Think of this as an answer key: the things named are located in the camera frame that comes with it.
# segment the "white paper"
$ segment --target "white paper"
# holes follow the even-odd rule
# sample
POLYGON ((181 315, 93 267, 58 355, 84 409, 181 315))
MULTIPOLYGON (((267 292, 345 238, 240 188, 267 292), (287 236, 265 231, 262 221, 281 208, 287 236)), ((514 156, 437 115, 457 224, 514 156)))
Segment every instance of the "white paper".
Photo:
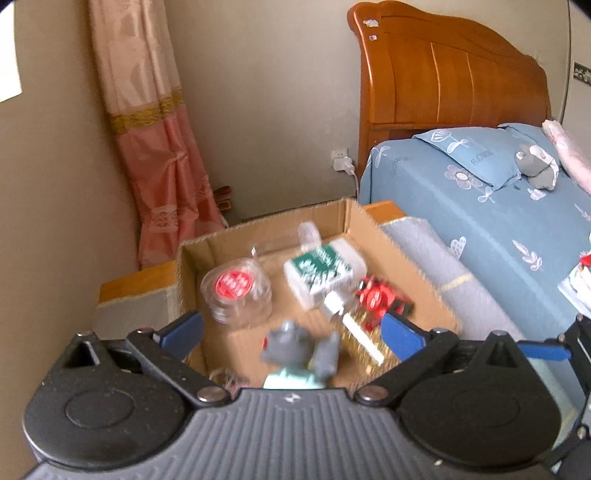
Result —
POLYGON ((0 12, 0 102, 22 93, 14 44, 14 3, 0 12))
POLYGON ((591 317, 591 310, 589 310, 585 303, 579 298, 577 291, 573 288, 570 282, 571 276, 576 273, 578 268, 579 265, 577 264, 569 276, 558 284, 558 290, 560 290, 560 293, 562 293, 562 295, 568 299, 568 301, 573 305, 574 308, 577 309, 579 313, 582 313, 587 317, 591 317))

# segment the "pink curtain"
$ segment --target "pink curtain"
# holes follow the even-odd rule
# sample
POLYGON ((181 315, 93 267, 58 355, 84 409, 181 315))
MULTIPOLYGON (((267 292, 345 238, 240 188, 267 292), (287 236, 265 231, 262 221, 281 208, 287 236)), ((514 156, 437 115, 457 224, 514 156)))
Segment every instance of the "pink curtain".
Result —
POLYGON ((103 95, 142 220, 139 262, 222 228, 189 125, 164 0, 90 0, 103 95))

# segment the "blue pillow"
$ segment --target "blue pillow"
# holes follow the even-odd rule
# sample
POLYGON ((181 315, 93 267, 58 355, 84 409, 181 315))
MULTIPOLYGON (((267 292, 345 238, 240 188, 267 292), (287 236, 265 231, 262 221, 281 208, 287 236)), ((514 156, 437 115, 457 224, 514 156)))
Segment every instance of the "blue pillow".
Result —
POLYGON ((437 128, 415 137, 449 155, 475 177, 492 185, 494 190, 518 178, 515 154, 523 141, 503 129, 437 128))
POLYGON ((522 138, 529 142, 533 142, 538 147, 543 148, 549 155, 554 157, 556 163, 560 165, 560 157, 554 144, 544 135, 544 131, 540 127, 534 127, 528 124, 500 124, 500 128, 504 128, 511 135, 516 138, 522 138))

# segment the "wooden headboard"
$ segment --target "wooden headboard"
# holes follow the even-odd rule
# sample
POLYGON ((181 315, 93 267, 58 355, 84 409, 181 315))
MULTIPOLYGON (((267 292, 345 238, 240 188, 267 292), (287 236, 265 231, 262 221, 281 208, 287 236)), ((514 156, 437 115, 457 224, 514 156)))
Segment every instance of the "wooden headboard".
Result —
POLYGON ((480 23, 392 0, 357 4, 347 19, 361 48, 358 174, 384 140, 550 117, 544 70, 480 23))

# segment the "screw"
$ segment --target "screw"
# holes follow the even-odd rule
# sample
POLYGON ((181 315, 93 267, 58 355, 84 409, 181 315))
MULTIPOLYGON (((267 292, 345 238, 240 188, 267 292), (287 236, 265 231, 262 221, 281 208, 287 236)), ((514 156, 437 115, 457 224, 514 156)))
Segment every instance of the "screw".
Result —
POLYGON ((577 430, 577 438, 579 440, 585 440, 585 438, 587 438, 587 428, 579 427, 577 430))
POLYGON ((197 392, 197 398, 207 403, 217 403, 219 401, 225 400, 227 397, 228 392, 226 392, 222 387, 218 387, 216 385, 203 387, 197 392))
POLYGON ((379 385, 365 385, 357 390, 359 398, 368 402, 379 402, 388 398, 388 390, 379 385))

